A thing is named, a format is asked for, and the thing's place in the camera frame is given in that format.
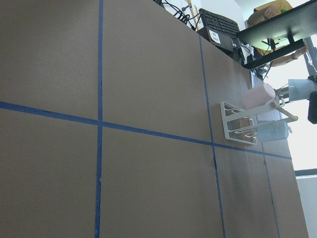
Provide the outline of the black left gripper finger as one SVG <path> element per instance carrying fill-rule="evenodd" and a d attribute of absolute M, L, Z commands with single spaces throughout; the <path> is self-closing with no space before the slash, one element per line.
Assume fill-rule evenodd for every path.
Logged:
<path fill-rule="evenodd" d="M 317 91 L 313 91 L 309 97 L 308 121 L 317 123 Z"/>

